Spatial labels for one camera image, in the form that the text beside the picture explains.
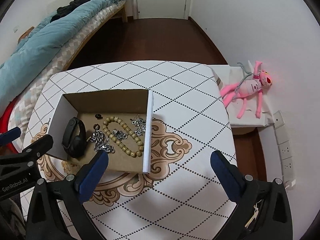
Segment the teal blue duvet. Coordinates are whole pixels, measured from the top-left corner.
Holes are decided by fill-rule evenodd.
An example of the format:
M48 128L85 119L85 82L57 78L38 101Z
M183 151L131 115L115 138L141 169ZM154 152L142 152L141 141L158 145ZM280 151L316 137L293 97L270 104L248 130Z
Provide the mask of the teal blue duvet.
M1 64L1 114L80 29L102 9L122 0L89 0L53 22L44 21Z

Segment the checkered bed sheet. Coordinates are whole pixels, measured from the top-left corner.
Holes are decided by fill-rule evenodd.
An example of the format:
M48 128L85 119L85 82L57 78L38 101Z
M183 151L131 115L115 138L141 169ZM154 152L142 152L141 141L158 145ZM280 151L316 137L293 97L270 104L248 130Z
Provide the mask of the checkered bed sheet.
M8 130L19 127L21 136L12 142L17 152L23 147L24 137L40 93L50 77L58 72L65 71L71 65L76 55L86 42L117 13L125 11L125 1L119 1L105 7L94 15L70 40L68 40L40 72L40 74L28 85L28 87L16 97L17 101L10 115Z

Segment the brown pillow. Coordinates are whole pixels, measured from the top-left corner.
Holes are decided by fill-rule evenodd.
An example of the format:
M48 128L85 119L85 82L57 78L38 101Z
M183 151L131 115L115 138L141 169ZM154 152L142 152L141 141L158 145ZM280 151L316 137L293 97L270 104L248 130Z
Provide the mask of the brown pillow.
M32 30L34 29L34 27L30 27L29 29L27 29L18 39L18 42L17 43L20 43L21 40L23 40L24 38L26 38L31 32Z

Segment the small silver earring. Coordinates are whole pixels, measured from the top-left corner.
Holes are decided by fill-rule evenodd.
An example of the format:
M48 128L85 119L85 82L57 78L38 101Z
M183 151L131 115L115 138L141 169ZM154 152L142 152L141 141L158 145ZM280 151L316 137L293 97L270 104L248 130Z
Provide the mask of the small silver earring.
M118 140L124 140L127 139L127 134L125 134L123 131L119 131L117 129L114 129L112 131L113 135L118 139Z

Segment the white cardboard box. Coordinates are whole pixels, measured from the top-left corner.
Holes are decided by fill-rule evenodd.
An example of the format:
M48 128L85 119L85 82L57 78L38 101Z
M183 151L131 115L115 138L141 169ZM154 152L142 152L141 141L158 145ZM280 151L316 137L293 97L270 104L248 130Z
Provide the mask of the white cardboard box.
M48 155L72 164L84 165L99 149L109 154L108 169L126 173L151 170L151 124L153 93L146 89L109 89L65 93L60 96L49 123L53 146ZM85 125L87 147L82 157L70 157L62 137L69 120L76 117ZM118 140L114 129L127 134Z

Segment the white wall power strip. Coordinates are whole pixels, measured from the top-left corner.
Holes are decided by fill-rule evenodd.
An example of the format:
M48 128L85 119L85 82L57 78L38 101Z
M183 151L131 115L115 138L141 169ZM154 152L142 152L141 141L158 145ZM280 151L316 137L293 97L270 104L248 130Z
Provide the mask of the white wall power strip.
M286 130L285 121L280 110L273 114L274 120L274 133L276 136L283 183L285 189L293 190L296 186L296 178L294 171L294 163L292 157L292 149L290 144L289 135Z

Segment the pink panther plush toy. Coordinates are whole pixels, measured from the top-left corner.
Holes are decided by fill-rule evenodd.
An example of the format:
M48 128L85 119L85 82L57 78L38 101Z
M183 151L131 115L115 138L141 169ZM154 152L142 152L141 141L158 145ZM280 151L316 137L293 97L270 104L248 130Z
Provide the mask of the pink panther plush toy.
M263 93L272 86L271 75L262 69L262 62L256 61L252 73L247 74L240 82L226 85L220 90L220 95L224 106L236 100L242 100L242 107L237 115L241 119L246 110L247 100L254 95L257 95L257 108L255 117L260 119L263 106Z

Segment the black smart wristband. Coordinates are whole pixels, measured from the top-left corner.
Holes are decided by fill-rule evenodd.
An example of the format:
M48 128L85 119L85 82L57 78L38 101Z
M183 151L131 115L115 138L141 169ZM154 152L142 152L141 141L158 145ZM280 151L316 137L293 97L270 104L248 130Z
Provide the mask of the black smart wristband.
M62 143L65 152L72 158L80 158L84 155L87 147L86 129L82 120L73 117L69 120Z

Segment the patterned white tablecloth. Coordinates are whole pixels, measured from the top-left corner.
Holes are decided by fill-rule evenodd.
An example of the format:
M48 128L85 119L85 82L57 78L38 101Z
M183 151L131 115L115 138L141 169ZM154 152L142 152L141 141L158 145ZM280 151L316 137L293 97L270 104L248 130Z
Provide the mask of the patterned white tablecloth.
M227 112L212 70L200 63L127 61L53 75L32 112L24 146L46 133L61 95L102 89L153 92L151 172L105 174L85 203L107 239L213 239L235 205L210 166L236 163Z

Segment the black clothing on bed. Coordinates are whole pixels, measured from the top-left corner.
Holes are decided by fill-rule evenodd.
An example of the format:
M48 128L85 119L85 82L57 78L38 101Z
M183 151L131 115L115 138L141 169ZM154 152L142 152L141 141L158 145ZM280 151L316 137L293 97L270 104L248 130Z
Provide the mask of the black clothing on bed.
M60 18L67 16L77 7L89 1L90 0L73 0L69 3L69 5L57 8L56 14L51 18L50 22L59 20Z

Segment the red blanket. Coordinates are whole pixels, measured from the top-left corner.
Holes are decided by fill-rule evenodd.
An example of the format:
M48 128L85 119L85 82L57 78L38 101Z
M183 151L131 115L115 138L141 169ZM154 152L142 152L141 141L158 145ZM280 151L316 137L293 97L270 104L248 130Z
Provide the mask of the red blanket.
M3 115L1 116L0 119L0 132L4 133L8 131L8 123L9 123L9 119L10 119L10 115L13 111L13 108L15 106L17 99L15 98L11 103L9 103L9 105L7 106L7 108L5 109ZM1 146L1 155L8 155L8 154L17 154L17 150L16 148L13 146L12 142Z

